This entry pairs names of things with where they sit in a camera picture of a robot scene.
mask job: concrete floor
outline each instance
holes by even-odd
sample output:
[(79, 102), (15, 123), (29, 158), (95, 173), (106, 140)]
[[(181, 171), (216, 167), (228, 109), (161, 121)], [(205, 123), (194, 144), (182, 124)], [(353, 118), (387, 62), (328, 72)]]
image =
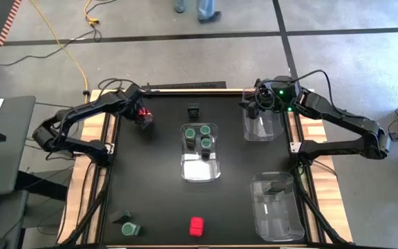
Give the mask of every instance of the concrete floor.
[[(38, 0), (60, 38), (76, 37), (90, 28), (84, 21), (85, 0)], [(280, 0), (287, 30), (398, 28), (398, 1)], [(93, 17), (101, 19), (104, 37), (278, 31), (270, 0), (217, 0), (221, 22), (201, 26), (194, 2), (179, 15), (171, 0), (118, 0), (100, 6)], [(22, 1), (8, 41), (52, 39), (29, 1)], [(289, 37), (299, 75), (321, 68), (328, 72), (337, 106), (378, 120), (387, 127), (398, 106), (398, 33), (312, 35)], [(6, 46), (0, 62), (27, 54), (45, 55), (57, 47)], [(127, 77), (139, 84), (227, 82), (227, 87), (251, 86), (256, 78), (288, 74), (280, 37), (137, 41), (69, 46), (87, 74), (90, 88), (108, 77)], [(307, 88), (328, 96), (320, 75), (301, 81)], [(37, 101), (76, 105), (83, 101), (82, 77), (65, 56), (29, 59), (0, 67), (0, 96), (35, 95)], [(36, 106), (30, 132), (56, 108)], [(356, 136), (326, 123), (328, 140)], [(45, 172), (67, 167), (68, 162), (44, 161), (40, 151), (26, 149), (22, 169)], [(398, 142), (385, 160), (360, 156), (333, 157), (354, 242), (365, 246), (398, 248)], [(25, 248), (47, 246), (29, 230)]]

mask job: transparent plastic bin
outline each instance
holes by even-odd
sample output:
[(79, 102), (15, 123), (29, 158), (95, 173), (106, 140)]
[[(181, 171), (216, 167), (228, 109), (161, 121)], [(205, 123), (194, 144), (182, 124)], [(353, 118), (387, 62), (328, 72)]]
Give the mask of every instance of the transparent plastic bin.
[[(254, 94), (253, 89), (244, 89), (242, 101), (247, 96)], [(248, 112), (242, 109), (243, 115), (243, 135), (248, 141), (271, 141), (283, 133), (281, 114), (272, 111), (260, 111), (257, 119), (248, 117)]]
[[(203, 130), (201, 131), (205, 126), (209, 127), (208, 135), (204, 135)], [(186, 133), (187, 130), (194, 131), (193, 138), (187, 137), (191, 135), (189, 132)], [(217, 179), (220, 176), (218, 127), (211, 123), (193, 123), (184, 124), (180, 131), (182, 136), (180, 174), (183, 179), (192, 183), (210, 182)]]
[(251, 191), (256, 232), (262, 239), (277, 242), (303, 238), (305, 231), (299, 219), (290, 174), (256, 174)]

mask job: black table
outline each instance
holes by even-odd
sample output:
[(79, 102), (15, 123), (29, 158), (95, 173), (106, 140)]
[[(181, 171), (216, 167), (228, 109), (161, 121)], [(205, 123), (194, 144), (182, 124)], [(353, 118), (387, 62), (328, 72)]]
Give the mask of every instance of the black table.
[(67, 187), (41, 181), (39, 177), (19, 171), (35, 97), (6, 98), (0, 108), (0, 133), (7, 137), (0, 142), (0, 195), (14, 190), (28, 190), (58, 200), (65, 200)]
[(0, 238), (7, 233), (5, 238), (8, 241), (8, 246), (6, 249), (18, 248), (19, 238), (22, 236), (22, 223), (27, 198), (27, 191), (0, 196)]
[[(290, 161), (286, 132), (271, 142), (243, 137), (241, 96), (152, 97), (145, 105), (154, 128), (140, 131), (120, 121), (115, 141), (106, 215), (129, 210), (142, 226), (139, 237), (125, 237), (120, 224), (104, 220), (106, 245), (255, 245), (268, 244), (255, 231), (253, 176), (287, 171)], [(188, 103), (199, 103), (200, 118), (187, 117)], [(187, 183), (180, 175), (180, 128), (189, 122), (212, 122), (219, 128), (221, 176), (211, 183)], [(189, 235), (192, 216), (205, 220), (204, 235)]]

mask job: red object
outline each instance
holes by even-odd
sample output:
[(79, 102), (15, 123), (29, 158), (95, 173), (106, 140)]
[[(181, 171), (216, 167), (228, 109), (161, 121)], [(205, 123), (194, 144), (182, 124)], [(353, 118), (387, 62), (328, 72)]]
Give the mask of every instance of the red object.
[(204, 231), (204, 219), (201, 217), (192, 217), (190, 221), (190, 235), (201, 237)]

